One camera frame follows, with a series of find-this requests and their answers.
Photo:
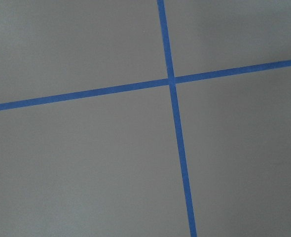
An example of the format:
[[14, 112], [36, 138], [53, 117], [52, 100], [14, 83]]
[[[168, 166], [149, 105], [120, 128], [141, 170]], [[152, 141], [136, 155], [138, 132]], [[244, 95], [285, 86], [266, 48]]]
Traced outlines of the blue tape left vertical strip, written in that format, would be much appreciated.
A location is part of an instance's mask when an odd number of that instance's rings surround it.
[[190, 231], [191, 237], [196, 237], [197, 230], [196, 230], [194, 209], [193, 209], [193, 203], [192, 203], [190, 180], [189, 180], [187, 159], [186, 159], [183, 132], [182, 132], [182, 122], [181, 122], [179, 101], [178, 101], [178, 94], [177, 94], [177, 87], [176, 87], [176, 77], [174, 74], [172, 51], [171, 51], [170, 38], [169, 38], [169, 29], [168, 29], [168, 22], [167, 22], [164, 1], [158, 0], [157, 6], [158, 6], [158, 13], [159, 13], [159, 20], [160, 20], [160, 28], [161, 28], [161, 33], [162, 33], [164, 57], [165, 57], [166, 71], [167, 71], [167, 76], [168, 76], [168, 85], [169, 85], [169, 90], [170, 90], [170, 98], [171, 98], [173, 119], [174, 119], [174, 125], [175, 125], [175, 133], [176, 133], [176, 139], [177, 139], [189, 231]]

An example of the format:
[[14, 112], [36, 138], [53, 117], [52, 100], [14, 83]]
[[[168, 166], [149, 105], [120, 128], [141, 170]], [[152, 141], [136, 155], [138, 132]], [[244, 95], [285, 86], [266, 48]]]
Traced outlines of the blue tape long horizontal strip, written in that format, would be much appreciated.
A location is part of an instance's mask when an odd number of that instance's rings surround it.
[[[248, 73], [260, 72], [260, 71], [274, 70], [274, 69], [285, 68], [285, 67], [291, 67], [291, 60], [179, 76], [175, 78], [175, 82], [176, 84], [179, 84], [179, 83], [185, 83], [185, 82], [192, 82], [192, 81], [199, 81], [199, 80], [206, 80], [206, 79], [221, 78], [221, 77], [226, 77], [226, 76], [248, 74]], [[38, 105], [43, 105], [43, 104], [51, 104], [51, 103], [57, 103], [57, 102], [62, 102], [62, 101], [82, 99], [82, 98], [89, 98], [89, 97], [95, 97], [95, 96], [101, 96], [101, 95], [107, 95], [107, 94], [115, 94], [115, 93], [121, 93], [121, 92], [126, 92], [126, 91], [141, 90], [141, 89], [146, 89], [146, 88], [161, 87], [161, 86], [166, 86], [168, 84], [169, 84], [168, 79], [157, 79], [157, 80], [111, 86], [111, 87], [105, 87], [105, 88], [98, 88], [98, 89], [92, 89], [92, 90], [86, 90], [86, 91], [72, 92], [72, 93], [66, 93], [66, 94], [60, 94], [60, 95], [6, 102], [6, 103], [0, 103], [0, 111], [24, 108], [24, 107], [30, 107], [30, 106], [38, 106]]]

